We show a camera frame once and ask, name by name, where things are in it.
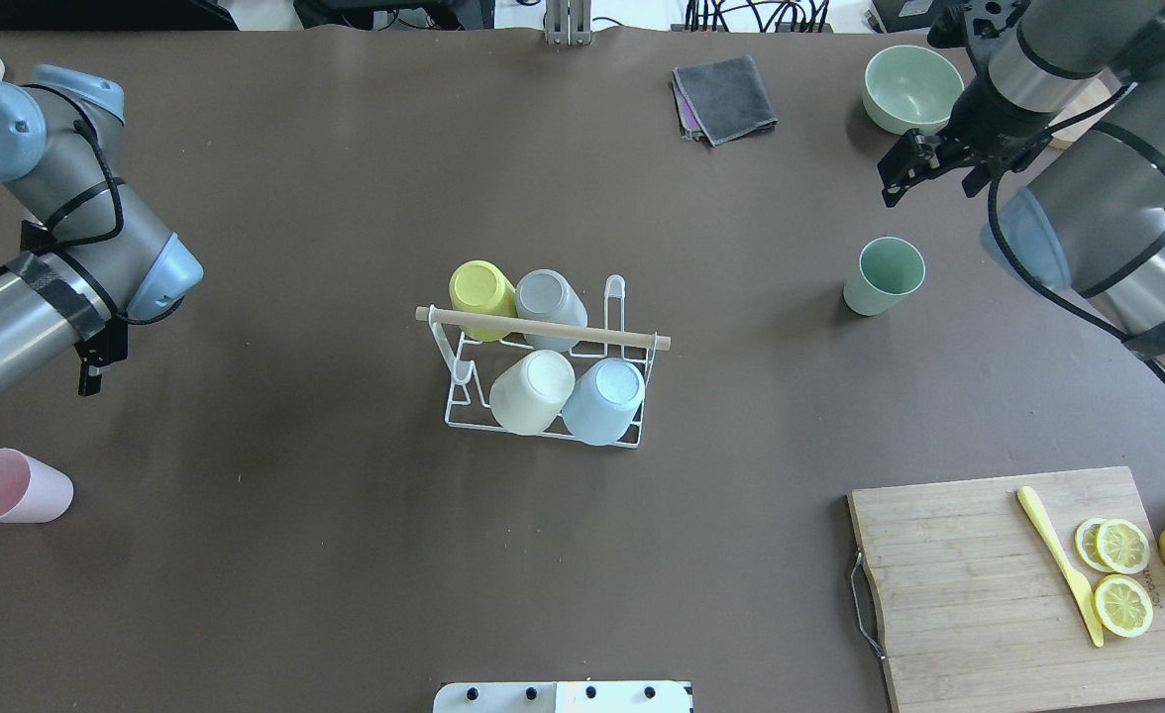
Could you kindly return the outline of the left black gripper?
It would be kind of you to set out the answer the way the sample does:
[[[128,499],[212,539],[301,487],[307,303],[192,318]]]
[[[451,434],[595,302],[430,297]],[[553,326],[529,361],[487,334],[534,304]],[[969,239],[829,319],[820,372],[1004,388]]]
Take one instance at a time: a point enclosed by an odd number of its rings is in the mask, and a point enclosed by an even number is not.
[[[101,393],[103,370],[112,363],[123,361],[129,356],[129,324],[125,317],[116,315],[104,324],[94,337],[82,339],[75,344],[80,359],[78,375],[78,394],[82,397]]]

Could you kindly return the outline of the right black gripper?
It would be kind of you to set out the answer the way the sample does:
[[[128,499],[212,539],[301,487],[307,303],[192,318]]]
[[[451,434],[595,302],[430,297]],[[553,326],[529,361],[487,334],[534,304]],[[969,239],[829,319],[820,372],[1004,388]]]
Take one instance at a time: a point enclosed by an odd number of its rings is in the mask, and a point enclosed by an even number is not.
[[[1052,121],[1048,112],[1017,107],[1000,94],[987,76],[977,76],[951,108],[949,121],[935,136],[909,128],[880,158],[877,171],[887,209],[909,189],[954,168],[968,168],[963,195],[976,197],[1014,165],[1032,136]]]

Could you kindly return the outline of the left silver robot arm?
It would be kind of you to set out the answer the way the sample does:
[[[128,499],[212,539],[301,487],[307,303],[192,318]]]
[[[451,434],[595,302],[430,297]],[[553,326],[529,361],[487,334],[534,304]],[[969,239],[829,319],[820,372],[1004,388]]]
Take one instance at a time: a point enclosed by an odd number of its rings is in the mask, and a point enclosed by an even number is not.
[[[65,351],[96,394],[127,330],[164,320],[205,275],[119,170],[125,105],[116,82],[70,68],[0,82],[0,184],[24,207],[0,266],[0,394]]]

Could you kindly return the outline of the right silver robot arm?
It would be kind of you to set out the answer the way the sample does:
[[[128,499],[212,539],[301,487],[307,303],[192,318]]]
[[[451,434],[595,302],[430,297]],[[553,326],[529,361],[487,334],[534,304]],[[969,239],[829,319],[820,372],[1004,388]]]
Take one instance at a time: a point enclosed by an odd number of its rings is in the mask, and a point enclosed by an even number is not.
[[[976,76],[881,158],[887,206],[963,168],[984,248],[1165,383],[1165,1],[958,1],[929,42]]]

